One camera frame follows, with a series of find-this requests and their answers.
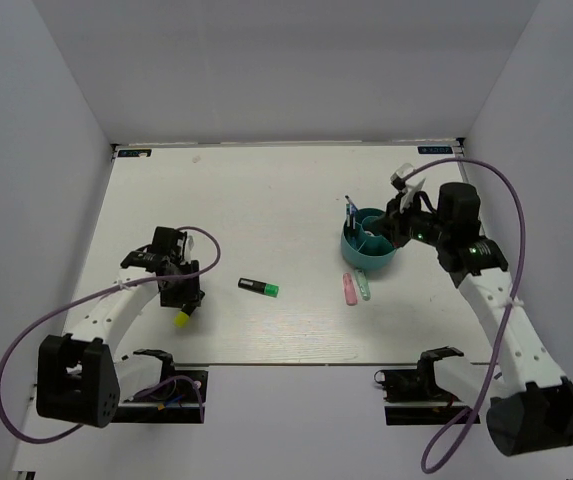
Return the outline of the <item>yellow black highlighter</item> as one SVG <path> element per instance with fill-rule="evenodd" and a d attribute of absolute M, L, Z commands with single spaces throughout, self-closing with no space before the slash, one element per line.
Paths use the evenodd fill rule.
<path fill-rule="evenodd" d="M 184 327 L 189 322 L 192 314 L 196 309 L 197 305 L 195 304 L 185 304 L 175 316 L 173 324 L 177 328 Z"/>

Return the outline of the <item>dark blue gel pen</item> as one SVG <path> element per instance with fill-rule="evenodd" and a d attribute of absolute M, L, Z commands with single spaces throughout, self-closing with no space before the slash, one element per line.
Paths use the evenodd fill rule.
<path fill-rule="evenodd" d="M 347 211 L 348 211 L 348 217 L 347 217 L 348 232 L 349 232 L 349 235 L 351 237 L 354 237 L 355 236 L 355 208 L 353 207 L 352 204 L 349 203 L 347 205 Z"/>

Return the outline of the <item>mint green eraser pen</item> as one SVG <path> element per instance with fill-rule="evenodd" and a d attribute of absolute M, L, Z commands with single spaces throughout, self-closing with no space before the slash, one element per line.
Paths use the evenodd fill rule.
<path fill-rule="evenodd" d="M 356 269 L 354 274 L 361 298 L 364 301 L 369 301 L 371 298 L 371 292 L 365 272 L 362 269 Z"/>

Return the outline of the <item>green black highlighter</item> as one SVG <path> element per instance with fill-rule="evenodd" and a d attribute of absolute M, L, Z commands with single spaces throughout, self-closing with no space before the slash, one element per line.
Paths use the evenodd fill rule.
<path fill-rule="evenodd" d="M 248 278 L 240 278 L 238 280 L 238 287 L 240 289 L 276 298 L 279 294 L 279 287 L 274 284 L 252 280 Z"/>

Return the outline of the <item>pink eraser pen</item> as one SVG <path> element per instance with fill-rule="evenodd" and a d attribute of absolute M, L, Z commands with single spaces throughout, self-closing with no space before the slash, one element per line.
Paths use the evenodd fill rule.
<path fill-rule="evenodd" d="M 358 303 L 358 298 L 352 275 L 348 272 L 344 273 L 342 276 L 342 282 L 346 304 L 348 306 L 355 306 Z"/>

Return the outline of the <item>green cap slim pen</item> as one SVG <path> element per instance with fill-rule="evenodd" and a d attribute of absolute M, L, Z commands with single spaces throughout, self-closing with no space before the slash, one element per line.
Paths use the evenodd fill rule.
<path fill-rule="evenodd" d="M 353 238 L 357 238 L 357 234 L 358 234 L 358 229 L 357 229 L 357 213 L 358 213 L 358 209 L 355 207 L 355 205 L 351 202 L 349 202 L 350 204 L 350 222 L 351 222 L 351 234 L 353 236 Z"/>

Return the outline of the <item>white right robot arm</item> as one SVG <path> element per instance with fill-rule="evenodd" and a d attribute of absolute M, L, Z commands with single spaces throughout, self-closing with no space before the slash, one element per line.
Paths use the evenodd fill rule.
<path fill-rule="evenodd" d="M 396 247 L 416 240 L 436 250 L 492 346 L 492 373 L 501 375 L 477 372 L 456 347 L 427 350 L 413 379 L 393 379 L 394 400 L 454 396 L 473 415 L 484 415 L 491 440 L 505 456 L 573 446 L 573 382 L 548 354 L 513 295 L 515 283 L 501 249 L 482 235 L 476 189 L 446 183 L 432 205 L 421 185 L 402 180 L 393 185 L 398 193 L 374 230 Z"/>

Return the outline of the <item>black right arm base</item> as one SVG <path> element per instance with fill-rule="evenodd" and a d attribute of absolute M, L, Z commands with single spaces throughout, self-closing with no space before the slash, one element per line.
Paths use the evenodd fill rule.
<path fill-rule="evenodd" d="M 388 426 L 439 426 L 456 419 L 476 400 L 484 378 L 482 367 L 454 347 L 421 353 L 413 367 L 380 369 L 373 381 L 384 393 Z"/>

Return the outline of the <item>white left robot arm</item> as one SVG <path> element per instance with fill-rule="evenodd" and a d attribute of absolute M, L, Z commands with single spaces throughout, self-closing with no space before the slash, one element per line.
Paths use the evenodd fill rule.
<path fill-rule="evenodd" d="M 124 402 L 165 399 L 177 387 L 170 353 L 117 349 L 142 310 L 153 300 L 175 309 L 184 322 L 205 296 L 199 263 L 191 259 L 193 238 L 169 227 L 156 228 L 152 242 L 121 262 L 117 289 L 100 297 L 77 325 L 40 345 L 37 413 L 93 427 L 105 427 Z"/>

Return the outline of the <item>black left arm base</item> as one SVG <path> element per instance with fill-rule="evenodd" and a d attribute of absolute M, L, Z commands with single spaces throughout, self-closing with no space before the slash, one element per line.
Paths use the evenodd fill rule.
<path fill-rule="evenodd" d="M 209 372 L 162 350 L 140 349 L 115 363 L 120 403 L 114 424 L 201 424 Z"/>

